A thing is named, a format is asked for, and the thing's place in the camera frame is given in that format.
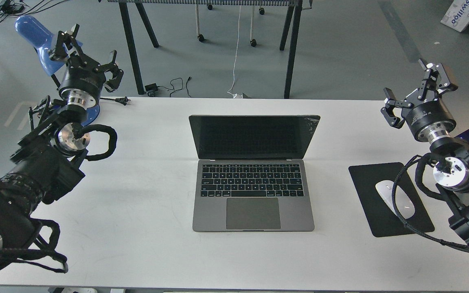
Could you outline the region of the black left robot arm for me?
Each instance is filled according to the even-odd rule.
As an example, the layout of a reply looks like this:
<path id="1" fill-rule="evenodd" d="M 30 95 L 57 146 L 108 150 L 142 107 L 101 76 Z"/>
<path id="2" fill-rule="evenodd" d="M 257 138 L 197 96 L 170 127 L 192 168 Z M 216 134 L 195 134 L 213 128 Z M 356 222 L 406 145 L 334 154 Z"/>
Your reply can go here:
<path id="1" fill-rule="evenodd" d="M 67 257 L 55 249 L 60 228 L 50 219 L 34 219 L 40 203 L 51 204 L 71 192 L 84 178 L 83 161 L 110 157 L 118 136 L 106 125 L 83 125 L 87 110 L 99 103 L 102 89 L 119 87 L 123 71 L 116 64 L 116 51 L 109 63 L 101 64 L 84 54 L 76 40 L 79 25 L 58 32 L 51 61 L 67 69 L 57 83 L 59 107 L 49 96 L 37 109 L 37 126 L 19 141 L 12 156 L 15 167 L 0 178 L 0 270 L 11 263 L 35 265 L 56 273 L 68 271 Z"/>

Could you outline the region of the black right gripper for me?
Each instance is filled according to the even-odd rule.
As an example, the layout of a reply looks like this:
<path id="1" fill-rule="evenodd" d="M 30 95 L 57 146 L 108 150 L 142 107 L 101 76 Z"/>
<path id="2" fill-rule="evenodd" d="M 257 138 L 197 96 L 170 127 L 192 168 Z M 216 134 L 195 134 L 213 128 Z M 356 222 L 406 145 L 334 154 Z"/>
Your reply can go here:
<path id="1" fill-rule="evenodd" d="M 424 69 L 420 85 L 406 96 L 406 101 L 398 101 L 393 91 L 385 87 L 385 106 L 381 108 L 381 113 L 389 126 L 400 129 L 406 121 L 416 141 L 433 143 L 449 137 L 456 127 L 453 116 L 439 99 L 447 92 L 456 91 L 458 83 L 448 66 L 429 63 L 422 58 L 418 63 Z M 406 115 L 405 120 L 393 113 L 395 108 L 412 107 L 415 108 Z"/>

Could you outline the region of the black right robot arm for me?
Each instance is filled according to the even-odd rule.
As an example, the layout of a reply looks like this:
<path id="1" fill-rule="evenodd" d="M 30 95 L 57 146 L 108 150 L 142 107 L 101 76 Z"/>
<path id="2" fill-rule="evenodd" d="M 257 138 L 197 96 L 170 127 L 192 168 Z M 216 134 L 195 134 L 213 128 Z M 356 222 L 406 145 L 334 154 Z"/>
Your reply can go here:
<path id="1" fill-rule="evenodd" d="M 430 151 L 415 155 L 402 167 L 389 185 L 380 184 L 380 195 L 405 228 L 431 241 L 469 254 L 469 129 L 456 137 L 450 135 L 456 121 L 445 107 L 442 96 L 458 88 L 455 79 L 441 63 L 418 60 L 424 71 L 419 86 L 402 101 L 393 91 L 384 89 L 385 105 L 380 110 L 389 126 L 396 129 L 408 125 L 414 139 L 428 142 Z M 420 231 L 408 222 L 399 210 L 396 199 L 399 180 L 416 165 L 415 184 L 426 196 L 443 201 L 452 212 L 449 227 L 464 244 L 444 241 Z"/>

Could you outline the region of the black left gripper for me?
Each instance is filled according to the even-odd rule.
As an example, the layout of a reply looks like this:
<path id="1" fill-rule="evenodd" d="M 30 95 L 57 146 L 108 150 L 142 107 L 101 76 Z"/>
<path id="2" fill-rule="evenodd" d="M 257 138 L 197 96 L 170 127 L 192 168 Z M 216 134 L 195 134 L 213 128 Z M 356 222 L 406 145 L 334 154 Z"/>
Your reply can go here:
<path id="1" fill-rule="evenodd" d="M 53 48 L 49 50 L 49 58 L 51 61 L 67 61 L 58 89 L 59 96 L 68 100 L 73 93 L 82 95 L 86 99 L 84 107 L 92 108 L 99 104 L 103 85 L 108 92 L 116 91 L 124 72 L 116 62 L 116 50 L 110 52 L 110 62 L 104 65 L 89 56 L 82 56 L 82 43 L 76 40 L 79 28 L 80 25 L 75 24 L 68 31 L 59 31 Z M 104 75 L 107 72 L 112 74 L 108 80 Z"/>

